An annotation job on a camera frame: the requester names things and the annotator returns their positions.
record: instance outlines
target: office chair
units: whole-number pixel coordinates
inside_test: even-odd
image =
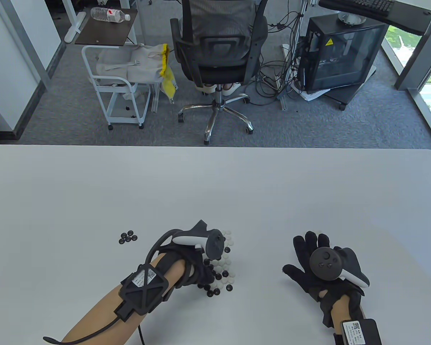
[[[267,19],[263,11],[268,0],[261,0],[257,10],[253,0],[182,0],[182,31],[177,18],[171,19],[171,32],[176,60],[181,64],[187,79],[197,87],[216,84],[211,104],[184,106],[190,109],[211,108],[212,115],[204,131],[204,144],[208,145],[217,114],[223,110],[236,116],[247,125],[246,132],[254,128],[247,117],[227,105],[237,100],[250,102],[245,93],[223,100],[223,84],[248,85],[260,69],[260,49],[267,39]]]

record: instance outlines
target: chrome chair leg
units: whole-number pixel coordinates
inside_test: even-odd
[[[251,134],[254,131],[254,127],[252,126],[252,123],[249,121],[247,117],[245,117],[242,113],[237,112],[236,110],[233,110],[229,107],[224,107],[223,110],[233,116],[236,116],[240,120],[244,121],[247,125],[246,131],[248,134]]]
[[[234,97],[234,98],[231,98],[231,99],[227,99],[227,100],[225,101],[225,103],[226,103],[226,104],[229,104],[229,103],[231,103],[231,102],[239,101],[240,99],[244,99],[244,98],[247,98],[247,99],[249,99],[249,100],[250,100],[250,98],[249,98],[249,96],[248,96],[248,95],[246,95],[245,93],[240,93],[239,95],[237,95],[237,97]]]
[[[219,113],[219,108],[212,108],[212,115],[209,119],[208,126],[204,131],[204,145],[209,145],[211,140],[212,129],[214,128],[214,123],[216,122],[217,114]]]
[[[210,107],[212,107],[212,105],[204,105],[204,104],[186,105],[179,111],[179,114],[182,114],[184,111],[190,110],[190,109],[210,108]]]

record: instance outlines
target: shoe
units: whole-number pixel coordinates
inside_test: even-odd
[[[232,87],[230,87],[228,90],[224,90],[222,88],[222,95],[224,95],[224,96],[230,96],[240,86],[241,86],[241,83],[233,83]]]
[[[196,85],[195,85],[195,87],[198,91],[201,91],[201,92],[214,93],[214,92],[216,92],[217,85],[216,84],[214,84],[214,85],[203,84],[203,87],[197,87]]]

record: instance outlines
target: label sticker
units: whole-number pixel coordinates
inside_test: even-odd
[[[347,336],[348,345],[365,345],[365,339],[359,321],[344,322],[343,329]]]
[[[147,284],[150,284],[150,281],[153,280],[153,278],[156,277],[156,273],[153,272],[152,270],[148,270],[148,274],[147,274]],[[137,287],[143,287],[144,286],[144,276],[145,276],[145,270],[140,271],[139,274],[137,276],[135,276],[135,278],[132,280],[132,282],[135,284],[135,286]]]

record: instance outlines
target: forearm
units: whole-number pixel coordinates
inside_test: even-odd
[[[164,254],[161,254],[152,261],[151,265],[156,266]],[[185,271],[185,261],[179,260],[173,264],[171,269],[164,275],[169,282],[168,290],[183,276]],[[121,285],[115,287],[104,298],[102,298],[64,337],[63,342],[69,342],[83,338],[112,322],[116,314],[115,309],[121,304],[122,298],[118,295]],[[94,338],[86,340],[82,345],[123,345],[137,329],[145,315],[136,313],[128,321],[118,321],[105,332]]]

